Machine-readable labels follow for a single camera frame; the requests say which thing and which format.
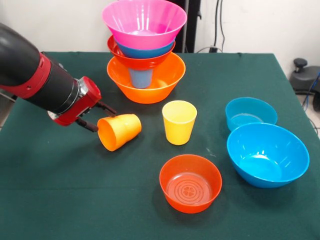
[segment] small blue bowl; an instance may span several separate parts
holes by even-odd
[[[227,150],[238,174],[258,188],[277,188],[301,177],[309,167],[304,143],[283,127],[250,123],[228,137]]]
[[[124,46],[116,41],[121,52],[127,57],[132,59],[151,59],[155,57],[159,57],[170,51],[171,47],[174,45],[175,40],[169,43],[166,46],[161,48],[151,49],[151,50],[140,50],[135,48],[130,48]]]
[[[265,101],[253,97],[239,97],[225,107],[226,123],[230,131],[250,123],[276,124],[276,110]]]

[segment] floor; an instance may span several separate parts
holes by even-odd
[[[302,104],[306,96],[297,95],[297,97],[300,103]],[[318,130],[318,136],[320,137],[320,112],[314,111],[312,106],[312,101],[313,101],[313,96],[309,96],[308,108],[305,111],[305,113],[308,116],[308,118],[313,121],[314,128],[317,128],[315,129],[315,131],[317,132]],[[5,124],[13,105],[14,105],[14,102],[12,100],[0,95],[0,130],[2,126]]]

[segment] blue cable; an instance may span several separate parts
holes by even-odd
[[[304,99],[304,101],[303,101],[303,104],[302,104],[302,107],[303,107],[303,108],[304,108],[304,106],[305,106],[305,104],[306,104],[306,108],[305,108],[304,111],[307,111],[307,109],[308,109],[310,92],[311,92],[311,90],[317,85],[319,79],[320,79],[320,72],[318,73],[318,76],[316,77],[316,79],[315,79],[314,82],[312,83],[312,85],[311,85],[311,87],[310,87],[310,89],[309,89],[308,93],[306,94],[306,97],[305,97],[305,99]]]

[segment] yellow cup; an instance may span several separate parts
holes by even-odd
[[[162,108],[165,136],[174,145],[186,144],[195,124],[197,109],[190,102],[170,101]]]
[[[103,146],[113,152],[137,136],[141,122],[134,114],[123,114],[99,119],[98,136]]]

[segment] pink bowl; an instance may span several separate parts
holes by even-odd
[[[151,50],[171,43],[186,23],[187,14],[166,0],[120,0],[106,6],[102,18],[118,43]]]

